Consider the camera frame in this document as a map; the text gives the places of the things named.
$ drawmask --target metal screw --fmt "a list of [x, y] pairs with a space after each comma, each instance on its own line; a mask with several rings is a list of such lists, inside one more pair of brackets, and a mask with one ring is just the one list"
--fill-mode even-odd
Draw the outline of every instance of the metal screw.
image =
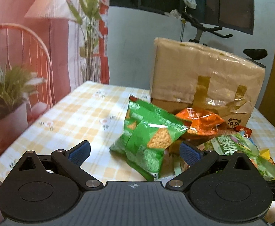
[[169, 181], [169, 185], [170, 185], [171, 187], [179, 188], [179, 187], [181, 187], [181, 186], [184, 185], [184, 182], [181, 181], [181, 180], [175, 179], [175, 180]]
[[96, 188], [96, 187], [98, 187], [98, 186], [100, 186], [100, 184], [101, 184], [101, 182], [100, 181], [98, 181], [98, 180], [88, 180], [86, 183], [85, 183], [85, 185], [87, 186], [87, 187], [90, 187], [90, 188]]

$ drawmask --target table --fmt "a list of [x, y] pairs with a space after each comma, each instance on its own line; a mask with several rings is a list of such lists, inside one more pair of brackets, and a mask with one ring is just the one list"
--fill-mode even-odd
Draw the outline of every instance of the table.
[[[88, 140], [90, 157], [81, 165], [104, 184], [107, 180], [145, 181], [125, 160], [109, 153], [110, 145], [122, 134], [129, 95], [150, 101], [149, 91], [86, 82], [59, 101], [29, 127], [0, 157], [2, 182], [27, 150], [48, 155], [68, 150]], [[258, 148], [269, 148], [275, 162], [275, 128], [254, 109], [247, 127]], [[275, 202], [267, 218], [275, 222]]]

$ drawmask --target tall plant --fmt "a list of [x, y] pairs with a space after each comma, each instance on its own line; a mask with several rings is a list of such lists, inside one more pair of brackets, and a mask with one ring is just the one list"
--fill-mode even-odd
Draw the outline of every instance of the tall plant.
[[84, 48], [80, 55], [85, 56], [85, 65], [81, 65], [83, 81], [95, 81], [97, 79], [97, 66], [93, 58], [94, 48], [102, 37], [97, 29], [97, 22], [101, 20], [99, 0], [79, 0], [81, 14], [73, 5], [68, 2], [69, 9], [76, 18], [84, 38]]
[[45, 82], [46, 79], [37, 77], [37, 72], [18, 66], [4, 72], [0, 67], [0, 120], [28, 100], [31, 94], [37, 93], [36, 86]]

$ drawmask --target lamp shade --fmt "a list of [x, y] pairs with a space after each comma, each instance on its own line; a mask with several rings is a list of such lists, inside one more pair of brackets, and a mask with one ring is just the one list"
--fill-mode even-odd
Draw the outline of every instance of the lamp shade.
[[26, 18], [60, 18], [76, 21], [66, 0], [35, 0]]

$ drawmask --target gray gripper base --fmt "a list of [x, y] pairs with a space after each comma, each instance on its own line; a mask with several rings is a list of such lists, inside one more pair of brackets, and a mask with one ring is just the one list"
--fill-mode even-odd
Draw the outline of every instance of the gray gripper base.
[[[107, 182], [104, 189], [85, 192], [64, 216], [24, 224], [6, 219], [0, 226], [235, 226], [206, 218], [182, 192], [166, 190], [161, 182]], [[266, 226], [262, 220], [239, 226]]]

